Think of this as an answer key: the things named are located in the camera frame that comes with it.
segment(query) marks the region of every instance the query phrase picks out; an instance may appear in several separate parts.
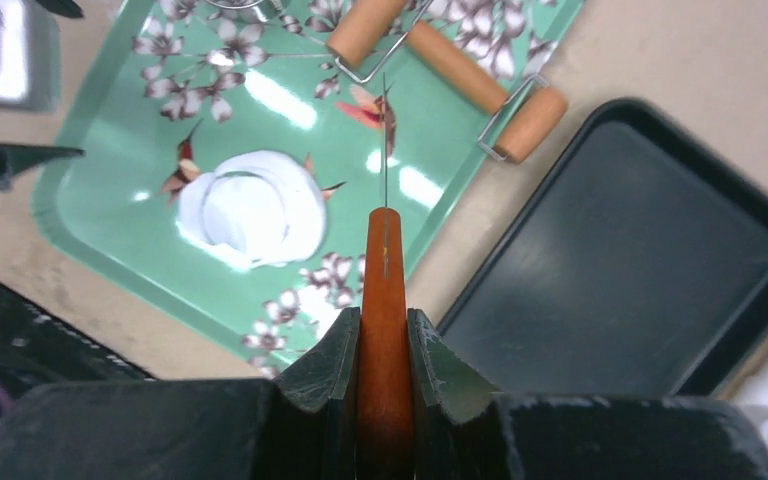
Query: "tray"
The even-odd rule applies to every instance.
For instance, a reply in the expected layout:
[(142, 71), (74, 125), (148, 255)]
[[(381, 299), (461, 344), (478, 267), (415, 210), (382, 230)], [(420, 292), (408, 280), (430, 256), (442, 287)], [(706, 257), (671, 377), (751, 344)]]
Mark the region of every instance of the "tray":
[(439, 328), (506, 391), (716, 393), (768, 332), (768, 197), (645, 103), (609, 102)]
[[(323, 45), (349, 3), (291, 0), (245, 25), (196, 0), (127, 2), (57, 140), (86, 158), (45, 168), (39, 229), (265, 373), (293, 362), (359, 303), (367, 216), (383, 198), (381, 136), (358, 109), (383, 83), (350, 86)], [(429, 15), (511, 88), (545, 63), (582, 3), (438, 0)], [(381, 77), (398, 117), (390, 206), (409, 275), (483, 161), (475, 139), (487, 117), (407, 49)], [(214, 187), (206, 207), (198, 198)], [(229, 204), (259, 208), (235, 229), (223, 223)]]

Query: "metal cup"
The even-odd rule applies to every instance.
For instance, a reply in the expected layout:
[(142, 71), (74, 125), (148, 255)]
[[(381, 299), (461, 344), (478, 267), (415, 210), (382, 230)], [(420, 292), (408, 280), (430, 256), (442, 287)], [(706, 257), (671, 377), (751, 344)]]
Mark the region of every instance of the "metal cup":
[(287, 0), (204, 0), (210, 5), (233, 13), (246, 23), (265, 23), (278, 16)]

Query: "floral tray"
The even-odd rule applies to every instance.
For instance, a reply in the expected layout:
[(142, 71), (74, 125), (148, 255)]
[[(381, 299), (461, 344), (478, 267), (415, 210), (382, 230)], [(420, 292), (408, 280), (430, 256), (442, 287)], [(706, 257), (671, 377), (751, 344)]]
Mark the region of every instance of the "floral tray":
[[(434, 1), (431, 24), (510, 89), (584, 0)], [(382, 203), (369, 113), (385, 87), (352, 85), (324, 46), (350, 5), (289, 0), (246, 24), (199, 0), (127, 2), (58, 138), (86, 158), (47, 166), (37, 185), (40, 230), (264, 373), (292, 363), (359, 304), (367, 217)], [(484, 161), (487, 117), (408, 48), (381, 73), (410, 275)]]

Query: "brown handle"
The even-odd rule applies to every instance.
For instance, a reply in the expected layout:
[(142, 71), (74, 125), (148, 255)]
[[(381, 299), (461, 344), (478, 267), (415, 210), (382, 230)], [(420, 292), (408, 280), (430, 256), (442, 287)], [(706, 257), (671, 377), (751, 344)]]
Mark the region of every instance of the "brown handle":
[(358, 359), (357, 478), (411, 480), (413, 397), (398, 212), (373, 210), (366, 242)]
[(508, 122), (493, 149), (520, 164), (549, 136), (567, 111), (567, 99), (552, 87), (537, 89)]
[(334, 55), (358, 68), (402, 13), (407, 0), (358, 0), (325, 41)]
[(502, 108), (508, 92), (434, 27), (420, 20), (408, 33), (407, 42), (475, 106), (488, 114)]

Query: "beige countertop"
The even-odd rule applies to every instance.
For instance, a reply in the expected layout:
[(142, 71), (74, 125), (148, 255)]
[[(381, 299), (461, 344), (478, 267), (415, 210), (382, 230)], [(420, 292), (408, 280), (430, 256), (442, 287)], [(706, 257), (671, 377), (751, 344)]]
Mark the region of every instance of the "beige countertop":
[[(47, 116), (0, 111), (0, 141), (53, 140), (119, 1), (79, 3), (86, 20), (59, 21), (63, 105)], [(445, 312), (584, 117), (611, 98), (648, 99), (768, 192), (768, 2), (737, 3), (588, 2), (544, 70), (570, 98), (570, 113), (527, 164), (484, 164), (409, 281), (408, 304), (431, 318)], [(0, 281), (160, 377), (253, 374), (46, 243), (30, 216), (35, 178), (0, 194)], [(745, 370), (756, 366), (757, 359)]]

